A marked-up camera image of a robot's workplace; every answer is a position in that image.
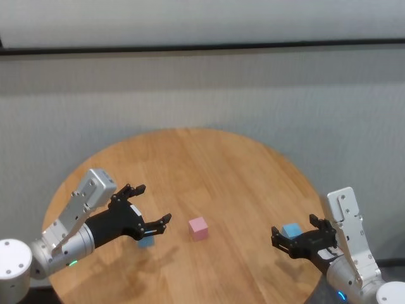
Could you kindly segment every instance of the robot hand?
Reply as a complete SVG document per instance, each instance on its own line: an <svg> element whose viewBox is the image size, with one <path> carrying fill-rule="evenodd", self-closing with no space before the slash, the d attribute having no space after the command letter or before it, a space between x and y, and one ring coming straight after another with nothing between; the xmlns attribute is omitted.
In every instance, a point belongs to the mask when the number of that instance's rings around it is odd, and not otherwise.
<svg viewBox="0 0 405 304"><path fill-rule="evenodd" d="M405 303L405 283L382 279L368 247L353 189L329 193L323 208L327 219L309 216L318 230L289 239L272 227L272 245L291 258L310 260L339 296L352 304Z"/></svg>
<svg viewBox="0 0 405 304"><path fill-rule="evenodd" d="M30 246L15 239L0 240L0 303L19 302L29 290L30 277L43 279L120 236L138 241L163 234L170 213L145 223L141 212L128 201L144 193L145 188L127 184L114 194L116 185L111 177L102 169L90 169L40 239ZM109 198L107 210L89 217Z"/></svg>

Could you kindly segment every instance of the pink cube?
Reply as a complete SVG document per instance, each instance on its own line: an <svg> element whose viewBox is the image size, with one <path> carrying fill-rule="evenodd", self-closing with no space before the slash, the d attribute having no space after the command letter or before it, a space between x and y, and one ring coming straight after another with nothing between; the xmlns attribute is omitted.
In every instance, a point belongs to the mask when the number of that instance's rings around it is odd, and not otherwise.
<svg viewBox="0 0 405 304"><path fill-rule="evenodd" d="M200 241L208 237L208 225L203 217L189 221L189 231L195 241Z"/></svg>

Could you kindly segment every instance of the wooden tabletop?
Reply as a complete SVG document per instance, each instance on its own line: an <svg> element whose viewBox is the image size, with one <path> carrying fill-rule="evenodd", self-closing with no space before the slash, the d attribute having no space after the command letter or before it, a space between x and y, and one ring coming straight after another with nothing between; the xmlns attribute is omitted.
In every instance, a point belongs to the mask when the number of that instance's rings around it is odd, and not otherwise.
<svg viewBox="0 0 405 304"><path fill-rule="evenodd" d="M119 237L52 275L63 303L298 304L314 290L317 269L271 246L272 225L309 230L309 213L323 216L311 184L276 151L219 130L136 136L81 164L56 192L44 227L89 168L105 169L119 189L145 184L130 199L145 221L173 217L153 247ZM187 223L201 216L209 238L194 242Z"/></svg>

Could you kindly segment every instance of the black stripe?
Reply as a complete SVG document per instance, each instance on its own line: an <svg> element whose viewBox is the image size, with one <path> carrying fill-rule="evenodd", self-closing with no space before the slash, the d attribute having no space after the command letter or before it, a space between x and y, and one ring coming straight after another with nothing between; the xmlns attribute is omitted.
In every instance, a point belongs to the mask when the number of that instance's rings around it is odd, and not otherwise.
<svg viewBox="0 0 405 304"><path fill-rule="evenodd" d="M333 41L297 41L240 44L208 44L193 46L122 46L122 47L63 47L63 48L0 48L0 56L34 54L89 54L89 53L139 53L156 51L207 51L222 49L297 48L310 46L360 46L370 44L405 44L405 38L362 39Z"/></svg>

